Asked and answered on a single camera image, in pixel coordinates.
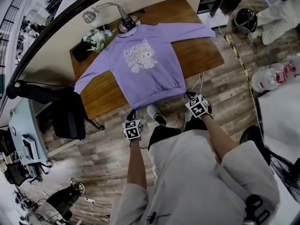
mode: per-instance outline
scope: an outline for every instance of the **black cable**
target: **black cable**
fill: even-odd
[[[36,205],[38,205],[38,202],[41,201],[41,200],[47,200],[47,199],[41,198],[40,200],[38,200],[38,201],[36,202]]]
[[[55,216],[57,216],[57,215],[59,215],[59,213],[58,213],[58,214],[55,214],[55,215],[52,216],[51,218],[53,218],[53,217],[55,217]],[[46,221],[50,220],[51,218],[48,218]]]
[[[88,200],[88,198],[86,197],[85,193],[83,193],[82,195],[84,195],[85,200]],[[92,202],[92,204],[93,204],[95,207],[99,207],[99,208],[102,208],[102,209],[111,209],[110,207],[104,208],[104,207],[101,207],[101,206],[97,206],[97,205],[95,205],[95,202]]]
[[[111,207],[104,208],[104,207],[101,207],[101,206],[97,206],[97,205],[95,205],[94,202],[92,202],[92,204],[93,204],[95,207],[98,207],[98,208],[102,208],[102,209],[112,209]]]

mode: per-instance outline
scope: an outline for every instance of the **flower arrangement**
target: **flower arrangement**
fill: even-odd
[[[94,29],[92,31],[89,31],[82,39],[84,42],[88,42],[92,45],[92,48],[88,49],[88,51],[95,51],[97,53],[100,53],[103,50],[105,43],[107,43],[112,38],[115,31],[116,29],[112,31],[102,31],[100,29]]]

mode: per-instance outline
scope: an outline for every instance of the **plastic water bottle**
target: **plastic water bottle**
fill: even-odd
[[[282,62],[282,63],[274,63],[271,65],[271,68],[276,69],[280,73],[285,74],[285,79],[282,82],[285,82],[286,80],[293,79],[296,75],[296,67],[293,65],[292,62]]]
[[[278,72],[274,68],[268,68],[264,71],[257,71],[252,75],[251,83],[253,90],[263,92],[274,90],[279,86]]]

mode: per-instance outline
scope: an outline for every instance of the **wooden table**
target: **wooden table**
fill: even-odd
[[[186,0],[166,0],[150,5],[145,9],[146,12],[134,13],[141,19],[143,24],[201,22]],[[110,30],[117,28],[118,22],[119,19],[109,24]],[[211,38],[173,42],[172,46],[180,62],[184,78],[194,76],[224,63]],[[72,54],[74,48],[70,50],[70,55],[75,78],[78,80],[98,54],[92,52],[85,61],[79,64]],[[110,71],[95,77],[81,92],[81,97],[90,119],[127,103]]]

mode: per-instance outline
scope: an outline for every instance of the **sweatshirt sleeve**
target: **sweatshirt sleeve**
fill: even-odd
[[[215,38],[216,34],[202,23],[159,23],[157,25],[168,42],[191,38]]]
[[[80,94],[94,77],[106,72],[107,70],[110,70],[110,64],[108,61],[107,51],[104,49],[78,79],[75,84],[75,92]]]
[[[148,205],[148,192],[137,184],[126,184],[111,225],[131,225],[140,221]]]
[[[278,184],[253,141],[226,153],[221,165],[250,193],[259,195],[270,213],[276,212],[280,202]]]

